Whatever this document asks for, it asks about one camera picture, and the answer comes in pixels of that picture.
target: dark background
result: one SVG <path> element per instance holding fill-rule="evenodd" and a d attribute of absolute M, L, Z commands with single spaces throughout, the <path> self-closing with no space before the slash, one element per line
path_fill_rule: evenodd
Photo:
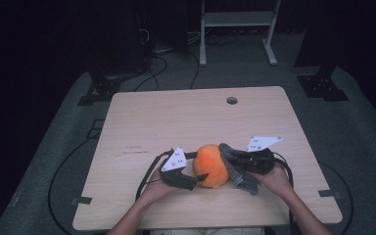
<path fill-rule="evenodd" d="M 256 1 L 213 3 L 208 7 L 259 7 Z M 105 4 L 0 0 L 0 215 L 65 95 L 87 71 L 89 58 L 118 71 L 138 69 L 149 53 L 139 47 L 137 26 L 146 26 L 153 36 L 170 41 L 180 39 L 186 30 L 199 29 L 198 0 Z M 166 16 L 175 21 L 165 21 Z M 166 35 L 165 28 L 173 34 Z M 336 63 L 355 77 L 376 108 L 376 1 L 284 0 L 276 31 L 296 33 L 306 28 L 296 65 Z M 131 60 L 124 57 L 129 53 L 134 55 Z"/>

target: gray floor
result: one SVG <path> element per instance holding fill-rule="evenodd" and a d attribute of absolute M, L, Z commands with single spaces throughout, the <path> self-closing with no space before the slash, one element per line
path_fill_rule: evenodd
<path fill-rule="evenodd" d="M 193 88 L 282 86 L 316 157 L 339 172 L 350 186 L 353 218 L 347 234 L 376 234 L 376 112 L 354 78 L 341 69 L 335 70 L 332 79 L 345 91 L 349 101 L 308 99 L 297 75 L 313 74 L 317 68 L 293 67 L 302 38 L 301 34 L 274 35 L 272 46 L 279 61 L 277 67 L 269 65 L 260 36 L 241 36 L 235 43 L 208 47 L 208 65 L 200 68 Z M 190 50 L 198 56 L 198 46 Z M 194 57 L 171 53 L 162 58 L 167 61 L 167 68 L 157 76 L 160 89 L 189 89 L 197 69 Z M 152 72 L 160 71 L 164 65 L 161 60 L 153 60 Z M 149 76 L 145 73 L 126 81 L 120 92 L 133 92 Z M 77 105 L 90 83 L 89 75 L 83 74 L 61 105 L 0 220 L 0 234 L 65 234 L 49 212 L 47 195 L 53 175 L 66 157 L 52 186 L 54 216 L 69 233 L 95 233 L 74 231 L 71 226 L 76 210 L 74 199 L 81 194 L 97 140 L 89 140 L 70 153 L 86 140 L 93 121 L 105 118 L 109 108 L 108 102 Z M 155 89 L 156 83 L 149 80 L 138 91 Z M 340 234 L 350 220 L 350 195 L 332 169 L 321 168 L 344 215 L 341 223 L 328 227 L 334 234 Z M 288 234 L 287 227 L 275 230 L 277 234 Z"/>

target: white shelf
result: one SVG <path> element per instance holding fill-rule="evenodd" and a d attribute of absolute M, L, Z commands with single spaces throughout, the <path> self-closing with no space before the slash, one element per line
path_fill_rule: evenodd
<path fill-rule="evenodd" d="M 205 26 L 270 25 L 273 12 L 205 13 Z"/>

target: metal shelf frame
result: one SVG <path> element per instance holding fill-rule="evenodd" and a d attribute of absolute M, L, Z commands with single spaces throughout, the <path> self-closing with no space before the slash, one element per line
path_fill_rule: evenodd
<path fill-rule="evenodd" d="M 201 43 L 200 43 L 200 66 L 207 65 L 206 54 L 206 27 L 211 26 L 255 26 L 268 25 L 267 37 L 262 40 L 264 50 L 267 54 L 268 61 L 272 66 L 277 66 L 277 60 L 271 49 L 270 43 L 273 36 L 274 27 L 276 26 L 277 16 L 281 0 L 276 0 L 273 11 L 264 12 L 216 12 L 207 13 L 205 1 L 202 1 L 201 14 Z"/>

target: hole in table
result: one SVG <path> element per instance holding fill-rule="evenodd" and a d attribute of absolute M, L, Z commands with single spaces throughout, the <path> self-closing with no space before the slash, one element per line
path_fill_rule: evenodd
<path fill-rule="evenodd" d="M 238 102 L 237 98 L 232 97 L 232 96 L 228 97 L 226 101 L 227 101 L 227 103 L 230 104 L 230 105 L 235 105 L 235 104 L 237 104 L 237 102 Z"/>

